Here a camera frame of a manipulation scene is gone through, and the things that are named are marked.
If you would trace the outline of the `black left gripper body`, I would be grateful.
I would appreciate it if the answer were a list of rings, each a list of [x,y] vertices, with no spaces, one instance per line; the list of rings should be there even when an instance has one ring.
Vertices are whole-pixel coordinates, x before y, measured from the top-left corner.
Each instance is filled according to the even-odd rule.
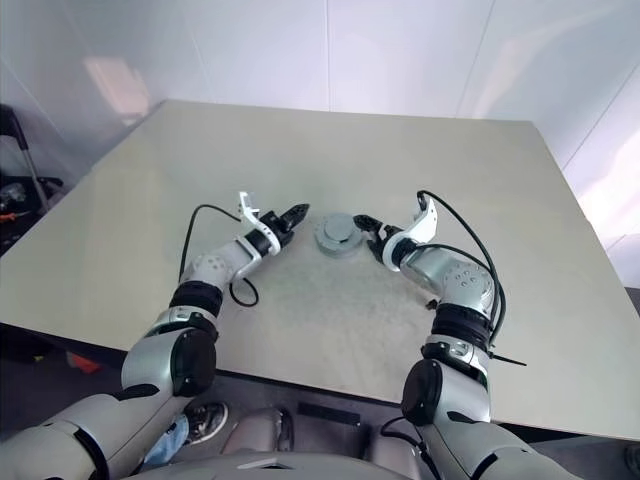
[[[286,246],[290,243],[294,233],[293,231],[284,231],[284,219],[281,219],[281,215],[277,215],[274,211],[269,211],[260,218],[260,221],[275,234],[281,246]]]

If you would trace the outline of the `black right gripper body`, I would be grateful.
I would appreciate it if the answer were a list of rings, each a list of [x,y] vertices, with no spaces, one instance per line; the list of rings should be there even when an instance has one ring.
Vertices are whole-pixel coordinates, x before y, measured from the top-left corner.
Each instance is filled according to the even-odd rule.
[[[402,238],[403,230],[399,227],[373,222],[369,227],[370,239],[368,247],[374,259],[385,266],[398,266],[400,264],[399,254],[395,252]]]

